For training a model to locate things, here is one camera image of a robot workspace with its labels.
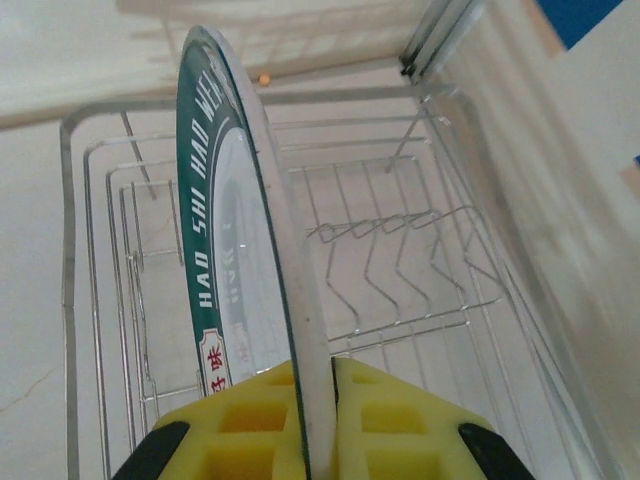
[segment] black rubber edge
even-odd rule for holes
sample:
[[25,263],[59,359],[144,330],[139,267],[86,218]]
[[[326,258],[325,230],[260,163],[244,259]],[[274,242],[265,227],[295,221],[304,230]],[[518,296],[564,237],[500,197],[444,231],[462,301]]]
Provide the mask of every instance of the black rubber edge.
[[458,433],[487,480],[535,480],[497,433],[474,423],[463,423]]
[[413,74],[416,73],[416,66],[412,62],[409,62],[402,57],[400,58],[400,61],[404,65],[402,70],[400,70],[400,75],[405,77],[412,77]]
[[182,439],[186,422],[173,422],[149,433],[118,470],[113,480],[158,480]]
[[337,410],[338,400],[340,400],[340,393],[338,392],[338,373],[336,372],[336,369],[338,367],[336,366],[336,363],[337,363],[337,358],[331,357],[331,374],[333,375],[333,395],[335,396],[335,399],[336,399],[336,410]]

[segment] wall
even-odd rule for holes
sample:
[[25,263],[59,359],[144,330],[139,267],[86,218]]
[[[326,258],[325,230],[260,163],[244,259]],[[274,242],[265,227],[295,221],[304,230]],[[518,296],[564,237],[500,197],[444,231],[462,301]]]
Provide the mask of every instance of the wall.
[[551,55],[523,2],[488,2],[440,71],[477,103],[520,233],[629,472],[640,466],[640,208],[621,173],[638,174],[639,22],[640,2],[626,0]]
[[57,125],[0,135],[0,463],[7,479],[64,475]]
[[423,0],[5,0],[0,126],[172,90],[186,32],[218,28],[257,78],[398,55]]

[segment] red chinese character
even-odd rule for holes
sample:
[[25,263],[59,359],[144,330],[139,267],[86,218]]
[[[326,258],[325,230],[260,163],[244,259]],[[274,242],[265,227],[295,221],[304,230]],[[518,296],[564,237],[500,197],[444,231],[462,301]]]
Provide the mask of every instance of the red chinese character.
[[211,370],[214,372],[222,366],[222,352],[220,351],[220,345],[209,349],[209,356],[207,357],[207,360],[211,362]]
[[226,379],[216,377],[215,381],[211,382],[211,390],[213,390],[214,393],[219,392],[220,390],[224,390],[226,383]]

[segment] wire dish rack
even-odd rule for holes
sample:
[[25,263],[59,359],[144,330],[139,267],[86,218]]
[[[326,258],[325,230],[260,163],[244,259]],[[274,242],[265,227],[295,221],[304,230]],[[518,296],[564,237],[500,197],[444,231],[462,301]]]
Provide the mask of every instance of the wire dish rack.
[[[534,316],[471,198],[456,126],[434,113],[433,101],[457,90],[405,86],[395,70],[391,78],[398,86],[332,90],[317,81],[305,87],[324,90],[262,97],[311,246],[332,352],[483,415],[536,478],[597,477]],[[174,110],[171,98],[108,102],[61,128],[72,478],[79,469],[83,478],[110,478],[159,416],[202,390],[181,250]],[[83,176],[74,183],[82,149]],[[74,191],[84,198],[79,225]],[[86,229],[88,252],[77,279],[76,229]],[[251,243],[243,235],[240,228],[240,247]],[[259,288],[256,305],[279,298],[276,285]],[[288,348],[265,341],[268,329],[251,335],[255,348],[275,346],[261,350],[267,358]]]

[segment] metal wire basket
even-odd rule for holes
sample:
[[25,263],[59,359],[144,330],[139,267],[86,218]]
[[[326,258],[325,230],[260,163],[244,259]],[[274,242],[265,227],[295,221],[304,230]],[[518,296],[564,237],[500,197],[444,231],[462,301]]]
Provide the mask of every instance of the metal wire basket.
[[[471,197],[456,126],[434,113],[435,99],[458,91],[406,86],[395,71],[392,80],[399,86],[262,96],[311,246],[332,352],[483,415],[536,478],[597,476],[544,336]],[[80,468],[83,477],[110,478],[160,415],[202,390],[176,205],[174,110],[172,98],[119,100],[82,109],[61,127],[71,478]],[[74,153],[88,145],[75,181],[73,132]],[[84,196],[78,226],[76,191]],[[83,229],[88,268],[76,280]],[[268,285],[256,294],[277,298]],[[264,358],[254,373],[286,348],[270,335],[249,339]]]

